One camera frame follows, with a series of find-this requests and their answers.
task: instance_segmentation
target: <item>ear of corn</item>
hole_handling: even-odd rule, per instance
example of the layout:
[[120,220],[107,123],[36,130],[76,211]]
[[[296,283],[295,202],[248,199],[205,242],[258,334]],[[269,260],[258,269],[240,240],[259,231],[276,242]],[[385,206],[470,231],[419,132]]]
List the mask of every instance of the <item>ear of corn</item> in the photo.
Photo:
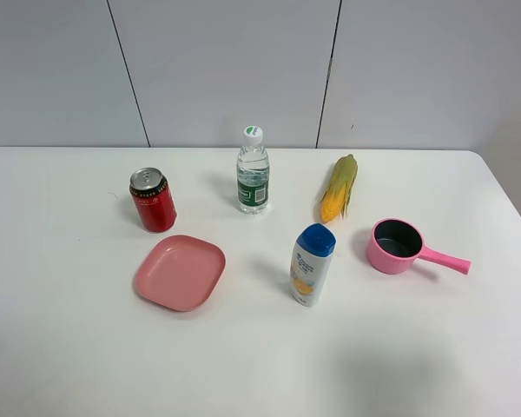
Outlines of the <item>ear of corn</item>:
[[357,169],[357,161],[351,154],[342,156],[334,165],[332,178],[320,203],[320,218],[323,223],[335,219],[339,213],[342,217],[346,215]]

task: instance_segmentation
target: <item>white table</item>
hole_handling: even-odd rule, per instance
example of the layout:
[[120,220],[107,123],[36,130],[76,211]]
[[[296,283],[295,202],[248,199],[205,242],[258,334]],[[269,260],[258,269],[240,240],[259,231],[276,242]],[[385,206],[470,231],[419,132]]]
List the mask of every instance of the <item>white table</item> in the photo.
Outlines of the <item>white table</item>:
[[[345,150],[270,149],[269,210],[234,207],[236,149],[0,149],[0,416],[521,417],[521,219],[470,152],[358,150],[349,216],[314,308],[293,243]],[[142,229],[130,174],[168,178],[179,216]],[[468,276],[372,269],[395,216]],[[177,314],[134,273],[169,235],[218,245],[210,299]]]

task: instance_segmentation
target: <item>water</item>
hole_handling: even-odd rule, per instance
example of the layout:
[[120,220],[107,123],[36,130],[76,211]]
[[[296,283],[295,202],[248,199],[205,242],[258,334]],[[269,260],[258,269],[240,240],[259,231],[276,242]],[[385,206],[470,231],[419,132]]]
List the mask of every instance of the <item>water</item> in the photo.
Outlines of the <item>water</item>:
[[268,205],[270,162],[262,144],[244,146],[237,157],[238,200],[244,213],[260,213]]

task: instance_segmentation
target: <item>blue bottle cap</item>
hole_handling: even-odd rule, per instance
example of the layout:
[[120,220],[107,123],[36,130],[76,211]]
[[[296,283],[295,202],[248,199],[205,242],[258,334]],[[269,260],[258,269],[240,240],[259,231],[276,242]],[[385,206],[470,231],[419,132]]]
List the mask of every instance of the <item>blue bottle cap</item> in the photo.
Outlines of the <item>blue bottle cap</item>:
[[326,258],[333,252],[336,238],[333,237],[330,230],[320,223],[315,223],[301,233],[297,238],[297,243],[311,255]]

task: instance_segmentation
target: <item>soda can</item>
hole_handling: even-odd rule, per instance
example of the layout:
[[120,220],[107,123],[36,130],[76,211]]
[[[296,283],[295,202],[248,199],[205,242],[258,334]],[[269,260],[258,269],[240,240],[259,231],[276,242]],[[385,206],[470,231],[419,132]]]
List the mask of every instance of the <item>soda can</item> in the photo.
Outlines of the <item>soda can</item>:
[[146,230],[165,232],[174,226],[177,217],[174,200],[168,180],[159,169],[138,169],[129,178],[129,192]]

